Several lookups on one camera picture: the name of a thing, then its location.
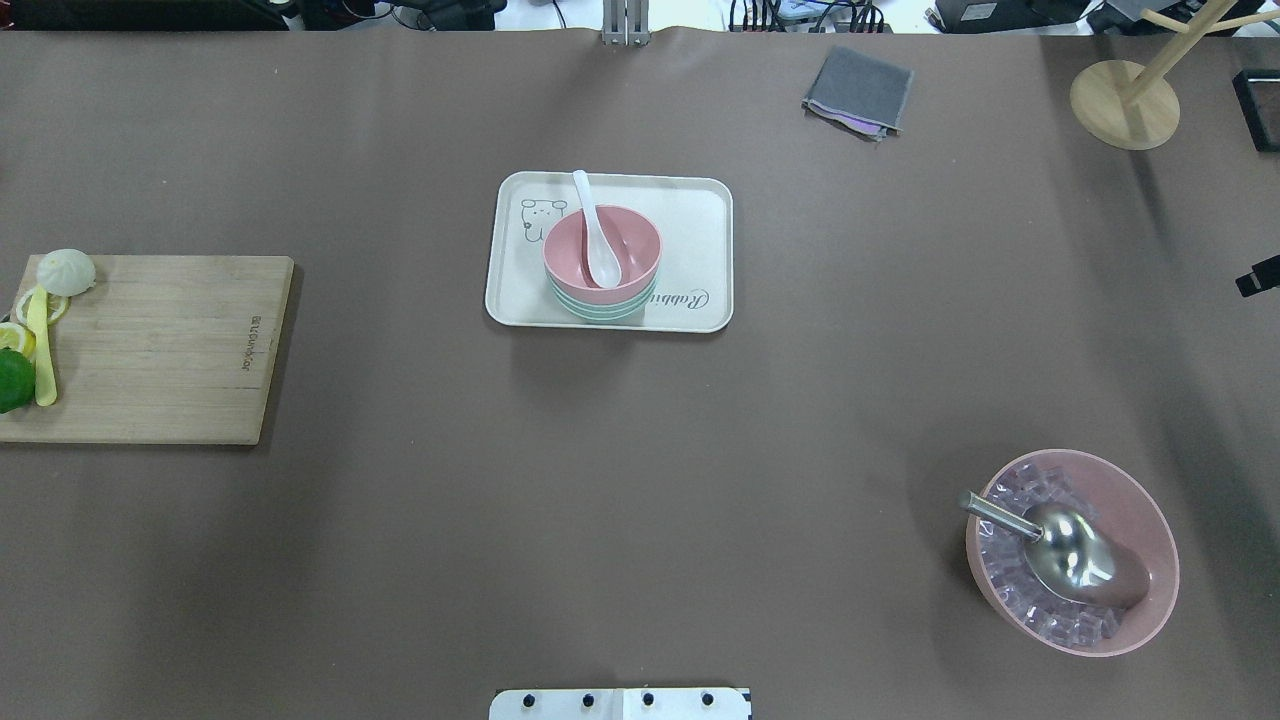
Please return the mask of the white ceramic spoon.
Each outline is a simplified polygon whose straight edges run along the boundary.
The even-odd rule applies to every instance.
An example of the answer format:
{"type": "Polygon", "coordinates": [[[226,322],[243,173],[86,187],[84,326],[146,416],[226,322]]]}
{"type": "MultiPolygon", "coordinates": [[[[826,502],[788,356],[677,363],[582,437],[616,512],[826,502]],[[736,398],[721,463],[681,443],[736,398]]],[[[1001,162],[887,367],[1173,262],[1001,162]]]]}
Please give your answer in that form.
{"type": "Polygon", "coordinates": [[[586,231],[588,272],[602,288],[614,288],[622,283],[622,269],[603,229],[589,176],[582,169],[571,173],[586,231]]]}

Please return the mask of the small pink bowl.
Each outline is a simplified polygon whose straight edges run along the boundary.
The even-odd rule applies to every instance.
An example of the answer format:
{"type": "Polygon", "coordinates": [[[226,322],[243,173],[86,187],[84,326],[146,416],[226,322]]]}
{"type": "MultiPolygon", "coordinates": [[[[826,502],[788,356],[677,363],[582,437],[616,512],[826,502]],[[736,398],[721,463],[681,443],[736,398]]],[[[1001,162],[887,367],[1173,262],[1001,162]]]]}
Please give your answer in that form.
{"type": "Polygon", "coordinates": [[[590,277],[586,224],[581,210],[559,219],[543,242],[543,261],[550,282],[571,299],[590,305],[631,301],[654,282],[663,254],[657,227],[643,214],[617,205],[599,205],[598,219],[620,261],[621,282],[603,288],[590,277]]]}

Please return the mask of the green bowl stack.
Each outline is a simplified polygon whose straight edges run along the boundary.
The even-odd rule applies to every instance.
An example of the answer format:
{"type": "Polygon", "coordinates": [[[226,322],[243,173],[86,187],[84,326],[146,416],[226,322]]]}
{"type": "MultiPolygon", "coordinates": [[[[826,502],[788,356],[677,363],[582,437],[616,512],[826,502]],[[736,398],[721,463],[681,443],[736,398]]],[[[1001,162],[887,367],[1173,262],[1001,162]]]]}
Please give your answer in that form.
{"type": "Polygon", "coordinates": [[[657,288],[657,279],[652,281],[640,293],[618,304],[588,304],[571,297],[550,277],[548,277],[552,292],[558,302],[575,316],[589,322],[613,322],[639,313],[653,296],[657,288]]]}

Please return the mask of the large pink ice bowl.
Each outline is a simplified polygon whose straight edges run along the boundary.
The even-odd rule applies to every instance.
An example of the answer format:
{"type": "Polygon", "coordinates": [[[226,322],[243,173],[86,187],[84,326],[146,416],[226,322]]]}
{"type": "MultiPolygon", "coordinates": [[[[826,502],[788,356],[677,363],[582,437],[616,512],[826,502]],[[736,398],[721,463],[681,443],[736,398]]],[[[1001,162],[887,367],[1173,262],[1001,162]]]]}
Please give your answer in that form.
{"type": "Polygon", "coordinates": [[[1071,610],[1044,591],[1030,596],[1036,577],[1023,561],[1007,571],[988,548],[1001,536],[989,521],[970,518],[965,529],[968,570],[1004,628],[1056,655],[1107,659],[1151,642],[1171,618],[1181,584],[1176,542],[1158,505],[1121,468],[1092,454],[1047,448],[1014,459],[983,486],[980,496],[1009,510],[1023,509],[1029,488],[1056,487],[1062,501],[1084,509],[1111,539],[1134,551],[1149,571],[1149,591],[1120,610],[1071,610]]]}

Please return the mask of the cream rabbit tray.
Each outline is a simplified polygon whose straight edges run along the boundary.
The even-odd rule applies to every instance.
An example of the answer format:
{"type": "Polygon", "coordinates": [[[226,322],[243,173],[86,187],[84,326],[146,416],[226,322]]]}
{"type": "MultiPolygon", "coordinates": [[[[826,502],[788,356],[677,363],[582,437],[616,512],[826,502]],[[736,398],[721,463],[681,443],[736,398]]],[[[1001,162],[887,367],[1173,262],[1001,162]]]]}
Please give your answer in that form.
{"type": "Polygon", "coordinates": [[[497,195],[485,306],[506,325],[714,333],[733,315],[733,199],[717,179],[594,174],[598,202],[639,211],[664,241],[655,291],[616,320],[575,316],[556,296],[541,242],[563,215],[579,211],[570,173],[521,170],[497,195]]]}

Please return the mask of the grey folded cloth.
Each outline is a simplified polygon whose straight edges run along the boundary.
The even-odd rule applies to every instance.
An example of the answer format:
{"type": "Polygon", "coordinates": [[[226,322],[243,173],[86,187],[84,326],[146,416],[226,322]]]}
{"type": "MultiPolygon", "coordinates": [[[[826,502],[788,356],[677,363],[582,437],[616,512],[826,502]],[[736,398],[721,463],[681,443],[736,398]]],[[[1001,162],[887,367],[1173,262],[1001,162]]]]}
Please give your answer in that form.
{"type": "Polygon", "coordinates": [[[806,111],[870,141],[902,131],[915,73],[850,47],[828,51],[801,100],[806,111]]]}

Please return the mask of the metal ice scoop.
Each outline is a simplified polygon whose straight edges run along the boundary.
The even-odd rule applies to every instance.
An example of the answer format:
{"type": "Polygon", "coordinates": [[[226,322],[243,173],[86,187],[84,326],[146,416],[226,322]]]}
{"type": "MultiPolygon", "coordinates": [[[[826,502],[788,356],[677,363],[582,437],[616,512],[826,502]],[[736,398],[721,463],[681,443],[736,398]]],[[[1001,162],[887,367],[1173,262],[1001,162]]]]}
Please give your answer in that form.
{"type": "Polygon", "coordinates": [[[1062,600],[1130,609],[1149,593],[1152,575],[1138,553],[1094,528],[1078,509],[1047,502],[1015,514],[970,491],[957,503],[1019,536],[1036,578],[1062,600]]]}

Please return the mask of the bamboo cutting board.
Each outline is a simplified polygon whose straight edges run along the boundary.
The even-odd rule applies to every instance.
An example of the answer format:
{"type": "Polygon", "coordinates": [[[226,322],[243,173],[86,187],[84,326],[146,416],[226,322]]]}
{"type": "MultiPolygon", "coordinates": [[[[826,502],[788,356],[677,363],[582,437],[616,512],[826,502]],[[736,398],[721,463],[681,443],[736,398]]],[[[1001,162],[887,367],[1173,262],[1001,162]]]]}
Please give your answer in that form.
{"type": "Polygon", "coordinates": [[[58,400],[3,415],[6,442],[260,441],[294,261],[97,255],[50,328],[58,400]]]}

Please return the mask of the wooden mug tree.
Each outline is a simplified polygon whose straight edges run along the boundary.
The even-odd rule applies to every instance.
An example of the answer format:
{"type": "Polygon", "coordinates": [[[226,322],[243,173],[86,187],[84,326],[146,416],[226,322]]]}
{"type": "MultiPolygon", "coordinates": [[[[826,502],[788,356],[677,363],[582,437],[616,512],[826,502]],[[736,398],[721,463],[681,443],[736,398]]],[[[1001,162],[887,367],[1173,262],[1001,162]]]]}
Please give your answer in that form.
{"type": "Polygon", "coordinates": [[[1075,118],[1101,141],[1130,151],[1158,147],[1175,133],[1180,104],[1169,70],[1206,35],[1275,20],[1279,12],[1261,12],[1231,20],[1224,17],[1234,1],[1208,1],[1188,23],[1144,9],[1140,18],[1174,32],[1147,65],[1125,60],[1098,61],[1082,70],[1070,87],[1075,118]]]}

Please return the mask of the white steamed bun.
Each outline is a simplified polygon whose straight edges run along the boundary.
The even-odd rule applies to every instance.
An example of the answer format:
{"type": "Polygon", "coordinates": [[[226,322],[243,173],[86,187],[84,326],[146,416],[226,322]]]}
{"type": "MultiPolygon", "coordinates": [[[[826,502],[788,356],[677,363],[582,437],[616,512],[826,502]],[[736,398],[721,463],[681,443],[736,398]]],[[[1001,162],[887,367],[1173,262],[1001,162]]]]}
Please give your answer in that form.
{"type": "Polygon", "coordinates": [[[93,259],[78,249],[47,252],[36,266],[36,281],[49,293],[74,297],[96,286],[93,259]]]}

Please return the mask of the lemon slice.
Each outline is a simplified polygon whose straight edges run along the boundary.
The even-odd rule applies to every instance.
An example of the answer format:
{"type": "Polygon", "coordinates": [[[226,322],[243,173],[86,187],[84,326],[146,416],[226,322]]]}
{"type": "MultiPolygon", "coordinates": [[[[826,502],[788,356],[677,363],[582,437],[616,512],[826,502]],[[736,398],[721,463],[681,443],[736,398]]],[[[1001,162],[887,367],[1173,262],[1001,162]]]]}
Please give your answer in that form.
{"type": "MultiPolygon", "coordinates": [[[[31,300],[35,296],[35,288],[28,288],[15,302],[12,316],[15,322],[22,325],[28,325],[28,310],[31,300]]],[[[70,306],[70,300],[65,296],[59,296],[55,293],[46,293],[46,323],[49,325],[55,324],[61,319],[70,306]]]]}

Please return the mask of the yellow plastic knife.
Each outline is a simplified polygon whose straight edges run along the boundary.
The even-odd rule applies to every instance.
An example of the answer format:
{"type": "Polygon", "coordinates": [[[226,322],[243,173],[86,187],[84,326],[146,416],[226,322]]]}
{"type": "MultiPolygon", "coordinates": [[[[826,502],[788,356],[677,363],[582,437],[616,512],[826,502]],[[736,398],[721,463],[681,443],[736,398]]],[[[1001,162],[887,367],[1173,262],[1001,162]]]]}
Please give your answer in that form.
{"type": "Polygon", "coordinates": [[[35,337],[35,402],[49,407],[58,401],[58,383],[49,334],[49,292],[41,284],[32,288],[26,318],[35,337]]]}

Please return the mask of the green lime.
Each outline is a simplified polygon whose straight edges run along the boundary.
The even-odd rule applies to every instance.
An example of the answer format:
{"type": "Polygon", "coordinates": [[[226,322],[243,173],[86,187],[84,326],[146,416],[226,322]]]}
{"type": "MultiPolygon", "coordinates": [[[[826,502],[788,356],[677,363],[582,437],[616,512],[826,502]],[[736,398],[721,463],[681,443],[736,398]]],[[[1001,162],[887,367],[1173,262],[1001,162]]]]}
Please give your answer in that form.
{"type": "Polygon", "coordinates": [[[29,405],[35,400],[35,366],[14,348],[1,348],[0,414],[29,405]]]}

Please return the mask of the lemon half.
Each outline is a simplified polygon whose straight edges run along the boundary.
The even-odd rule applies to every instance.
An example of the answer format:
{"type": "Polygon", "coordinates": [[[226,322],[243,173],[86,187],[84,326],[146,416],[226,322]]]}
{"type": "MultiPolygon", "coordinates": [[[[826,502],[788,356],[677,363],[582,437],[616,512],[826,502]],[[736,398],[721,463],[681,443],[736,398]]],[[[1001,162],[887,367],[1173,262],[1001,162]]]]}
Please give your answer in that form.
{"type": "Polygon", "coordinates": [[[20,323],[3,322],[0,324],[0,343],[1,348],[18,352],[28,361],[35,355],[35,334],[20,323]]]}

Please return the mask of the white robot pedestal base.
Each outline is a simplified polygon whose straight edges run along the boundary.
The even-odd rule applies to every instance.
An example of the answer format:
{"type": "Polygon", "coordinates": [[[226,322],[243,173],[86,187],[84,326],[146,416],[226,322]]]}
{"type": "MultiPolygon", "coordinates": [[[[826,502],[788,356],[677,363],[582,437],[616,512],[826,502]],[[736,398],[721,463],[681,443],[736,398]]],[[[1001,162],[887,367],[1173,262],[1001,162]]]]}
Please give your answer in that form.
{"type": "Polygon", "coordinates": [[[749,689],[630,687],[500,691],[489,719],[751,719],[749,689]]]}

